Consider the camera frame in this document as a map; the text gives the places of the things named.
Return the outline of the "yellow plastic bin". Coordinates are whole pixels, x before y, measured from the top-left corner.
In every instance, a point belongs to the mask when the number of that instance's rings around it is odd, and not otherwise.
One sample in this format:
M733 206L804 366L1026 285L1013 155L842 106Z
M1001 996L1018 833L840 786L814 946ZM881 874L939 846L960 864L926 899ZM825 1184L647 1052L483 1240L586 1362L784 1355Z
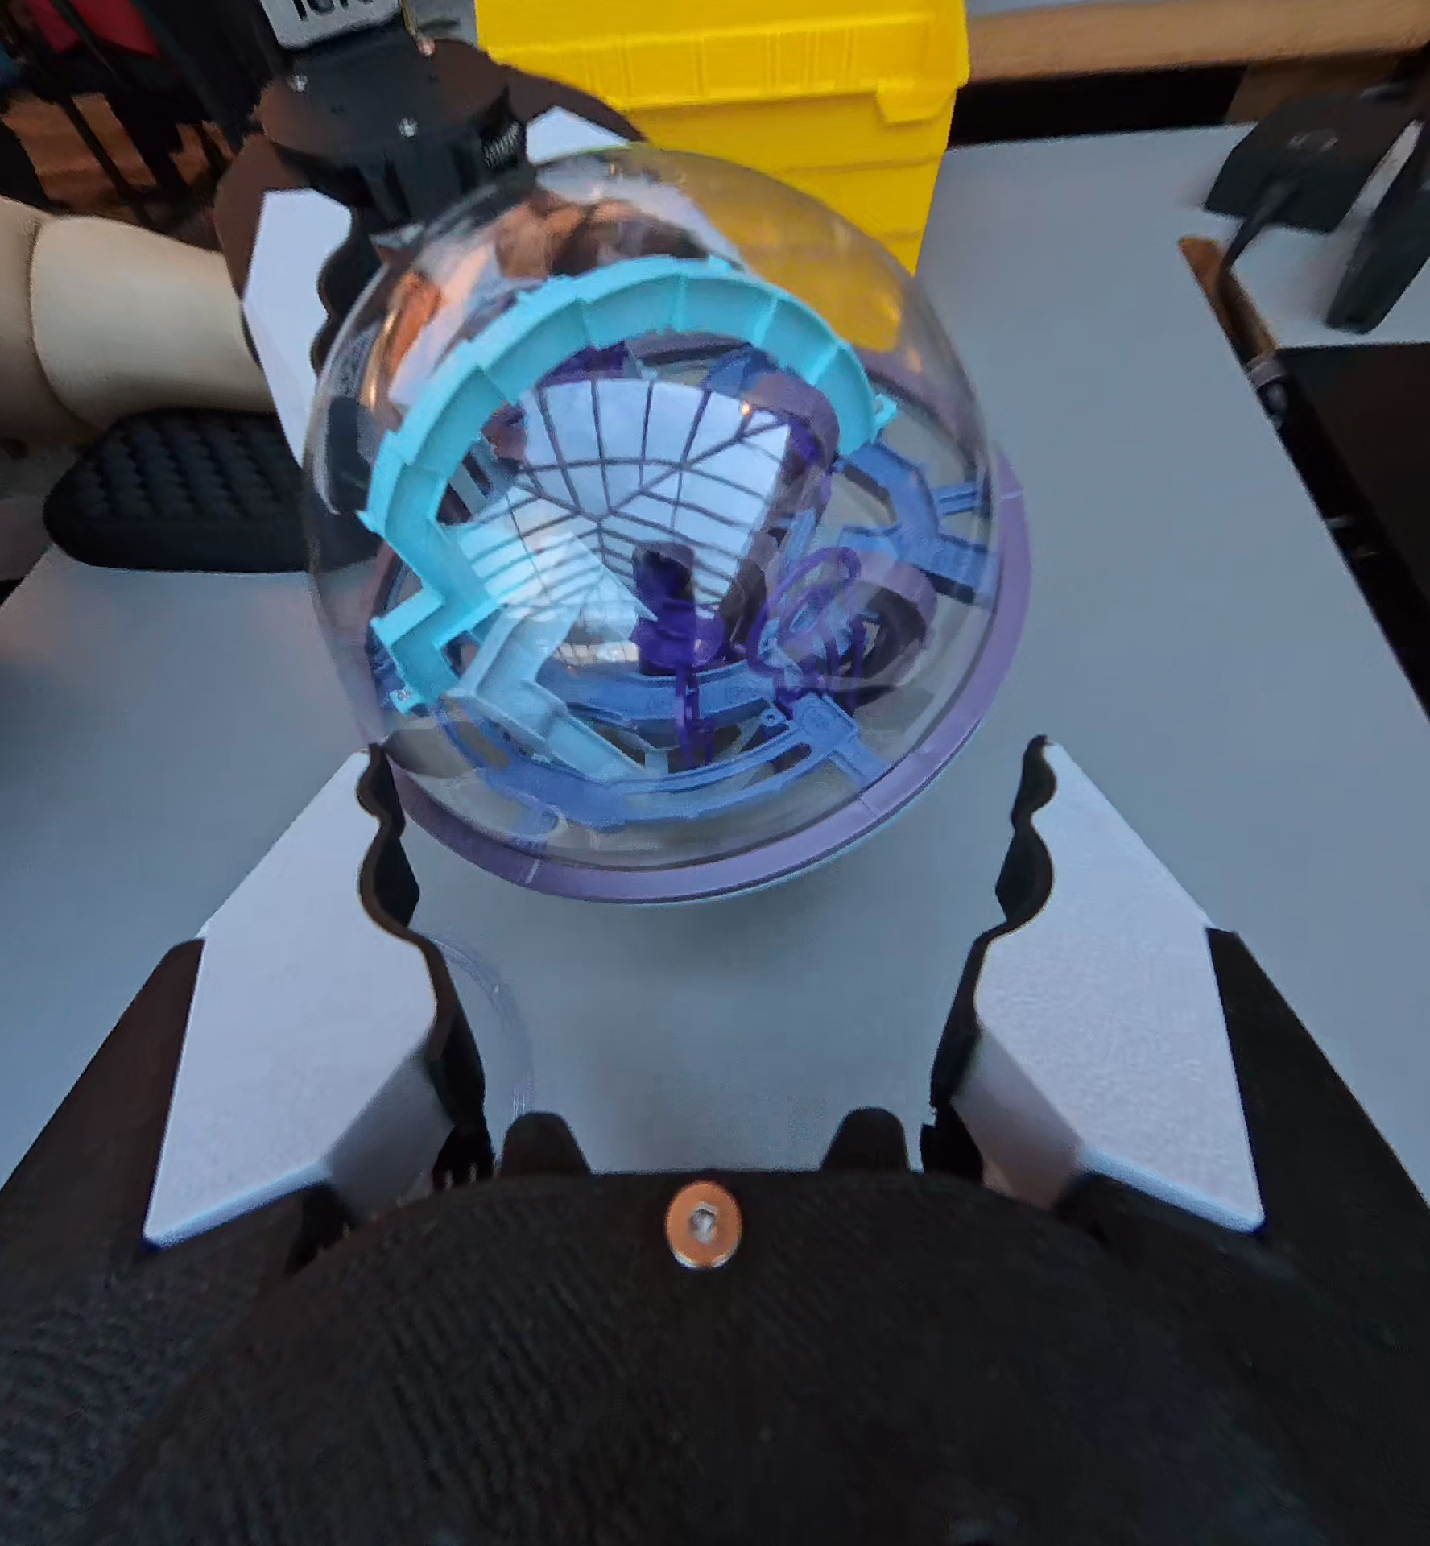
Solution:
M764 172L914 271L957 93L960 2L478 2L501 65L606 102L647 140Z

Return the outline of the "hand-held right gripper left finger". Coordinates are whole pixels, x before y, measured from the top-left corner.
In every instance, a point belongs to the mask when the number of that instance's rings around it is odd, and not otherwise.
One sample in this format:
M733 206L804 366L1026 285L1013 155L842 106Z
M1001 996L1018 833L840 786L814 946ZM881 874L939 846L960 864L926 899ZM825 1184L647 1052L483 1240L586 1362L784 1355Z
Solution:
M351 1222L492 1175L486 1075L385 755L351 755L202 925L143 1236L324 1189Z

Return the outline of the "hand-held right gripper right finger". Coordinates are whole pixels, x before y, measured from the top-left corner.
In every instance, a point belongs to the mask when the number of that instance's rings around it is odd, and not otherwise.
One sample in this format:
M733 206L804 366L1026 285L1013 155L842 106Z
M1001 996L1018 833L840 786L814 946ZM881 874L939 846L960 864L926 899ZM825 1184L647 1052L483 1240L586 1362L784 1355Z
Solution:
M1209 917L1051 739L1023 755L995 895L931 1067L936 1116L1038 1208L1100 1177L1260 1230Z

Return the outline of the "black clamp bracket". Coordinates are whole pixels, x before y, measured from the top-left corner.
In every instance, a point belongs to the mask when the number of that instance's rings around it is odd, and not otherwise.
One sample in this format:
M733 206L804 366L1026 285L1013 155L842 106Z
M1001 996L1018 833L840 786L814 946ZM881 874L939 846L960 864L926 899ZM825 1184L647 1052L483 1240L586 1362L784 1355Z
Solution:
M1430 119L1362 228L1324 323L1341 333L1372 333L1428 259Z

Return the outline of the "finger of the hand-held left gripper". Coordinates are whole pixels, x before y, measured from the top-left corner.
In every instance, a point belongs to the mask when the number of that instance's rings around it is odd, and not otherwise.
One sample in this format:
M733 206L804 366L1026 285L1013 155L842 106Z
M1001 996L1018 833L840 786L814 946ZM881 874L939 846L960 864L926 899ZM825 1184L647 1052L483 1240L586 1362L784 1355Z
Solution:
M310 188L270 190L258 210L242 318L278 411L311 409L311 350L324 322L321 272L352 233L352 211Z
M639 137L596 124L573 111L543 111L530 121L530 163L616 150Z

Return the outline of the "person's left forearm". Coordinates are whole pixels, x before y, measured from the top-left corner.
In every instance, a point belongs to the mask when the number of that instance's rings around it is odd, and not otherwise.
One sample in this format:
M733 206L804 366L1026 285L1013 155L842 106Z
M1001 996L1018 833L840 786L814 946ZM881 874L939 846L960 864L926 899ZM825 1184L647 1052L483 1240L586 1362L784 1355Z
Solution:
M0 196L0 439L81 444L125 416L273 409L221 256Z

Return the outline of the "black wrist rest pad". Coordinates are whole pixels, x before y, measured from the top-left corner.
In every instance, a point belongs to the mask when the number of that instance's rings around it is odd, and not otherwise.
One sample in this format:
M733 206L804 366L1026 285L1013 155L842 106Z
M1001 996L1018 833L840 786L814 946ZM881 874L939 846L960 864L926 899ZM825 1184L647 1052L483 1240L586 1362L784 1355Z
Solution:
M92 567L179 574L300 574L300 465L275 416L125 416L44 500L54 547Z

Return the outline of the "black box-shaped device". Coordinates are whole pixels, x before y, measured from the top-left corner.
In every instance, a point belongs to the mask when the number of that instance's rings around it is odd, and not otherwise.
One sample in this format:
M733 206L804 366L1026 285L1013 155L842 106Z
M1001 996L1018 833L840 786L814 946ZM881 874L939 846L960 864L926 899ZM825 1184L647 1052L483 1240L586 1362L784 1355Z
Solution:
M1399 94L1319 94L1286 101L1249 127L1207 188L1207 213L1326 236L1412 122Z

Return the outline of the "clear maze ball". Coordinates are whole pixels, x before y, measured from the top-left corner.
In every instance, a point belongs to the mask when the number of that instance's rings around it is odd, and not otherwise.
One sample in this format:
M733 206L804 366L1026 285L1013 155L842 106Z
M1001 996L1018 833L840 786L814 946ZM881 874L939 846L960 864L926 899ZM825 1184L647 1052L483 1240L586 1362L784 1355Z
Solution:
M543 895L814 869L954 762L1023 493L914 277L802 191L623 144L380 243L303 447L321 633L405 816Z

